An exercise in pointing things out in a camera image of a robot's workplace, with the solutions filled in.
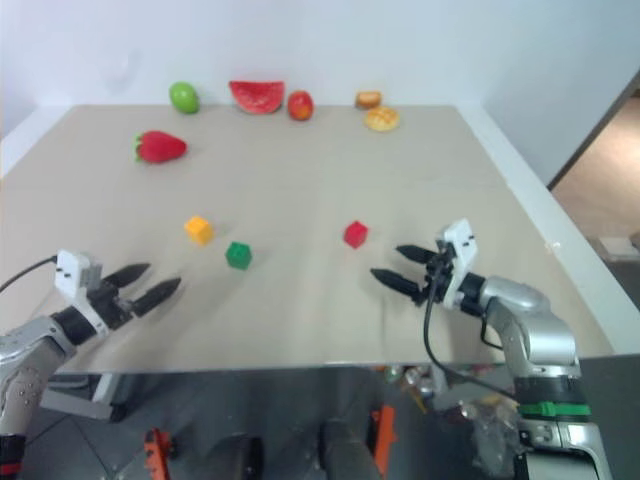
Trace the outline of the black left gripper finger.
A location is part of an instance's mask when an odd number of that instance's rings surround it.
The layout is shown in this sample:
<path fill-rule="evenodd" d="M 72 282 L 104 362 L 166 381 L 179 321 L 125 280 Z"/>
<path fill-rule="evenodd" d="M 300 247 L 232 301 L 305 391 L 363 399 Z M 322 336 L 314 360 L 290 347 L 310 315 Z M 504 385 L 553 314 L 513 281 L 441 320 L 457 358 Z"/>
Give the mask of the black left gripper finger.
<path fill-rule="evenodd" d="M 114 288 L 122 289 L 138 280 L 150 267 L 149 263 L 127 265 L 104 278 Z"/>
<path fill-rule="evenodd" d="M 179 277 L 164 280 L 151 289 L 149 289 L 144 295 L 134 300 L 131 304 L 131 310 L 137 317 L 145 316 L 151 310 L 158 307 L 164 301 L 169 299 L 173 293 L 177 290 L 181 283 Z"/>

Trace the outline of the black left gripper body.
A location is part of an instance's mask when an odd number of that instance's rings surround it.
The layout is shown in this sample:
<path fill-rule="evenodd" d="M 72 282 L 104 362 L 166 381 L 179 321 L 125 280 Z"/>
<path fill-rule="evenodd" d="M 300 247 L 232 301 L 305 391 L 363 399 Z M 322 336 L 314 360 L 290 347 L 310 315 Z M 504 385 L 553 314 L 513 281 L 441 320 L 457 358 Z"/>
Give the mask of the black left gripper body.
<path fill-rule="evenodd" d="M 121 299 L 117 286 L 108 280 L 89 291 L 88 300 L 110 330 L 118 330 L 133 318 L 131 302 Z"/>

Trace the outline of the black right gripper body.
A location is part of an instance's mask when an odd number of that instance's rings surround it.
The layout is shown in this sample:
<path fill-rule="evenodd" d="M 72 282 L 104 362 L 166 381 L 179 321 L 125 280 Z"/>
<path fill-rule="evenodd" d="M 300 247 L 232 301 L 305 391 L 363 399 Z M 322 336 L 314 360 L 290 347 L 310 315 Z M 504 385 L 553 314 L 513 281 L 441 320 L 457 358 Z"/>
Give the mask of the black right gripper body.
<path fill-rule="evenodd" d="M 425 286 L 420 293 L 412 298 L 416 306 L 422 306 L 433 295 L 432 301 L 441 303 L 451 283 L 453 260 L 456 256 L 451 242 L 438 241 L 438 251 L 433 252 L 433 258 L 425 265 Z"/>

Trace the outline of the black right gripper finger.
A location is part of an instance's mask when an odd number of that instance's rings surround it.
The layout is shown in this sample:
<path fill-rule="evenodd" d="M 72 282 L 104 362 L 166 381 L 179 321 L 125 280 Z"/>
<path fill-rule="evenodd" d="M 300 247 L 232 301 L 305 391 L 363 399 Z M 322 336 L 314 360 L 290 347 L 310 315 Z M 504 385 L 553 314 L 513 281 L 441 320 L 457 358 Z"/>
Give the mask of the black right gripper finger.
<path fill-rule="evenodd" d="M 372 268 L 370 273 L 384 286 L 401 294 L 419 294 L 420 287 L 416 282 L 404 278 L 389 269 Z"/>
<path fill-rule="evenodd" d="M 396 247 L 406 259 L 418 264 L 426 265 L 433 258 L 433 252 L 416 245 L 399 245 Z"/>

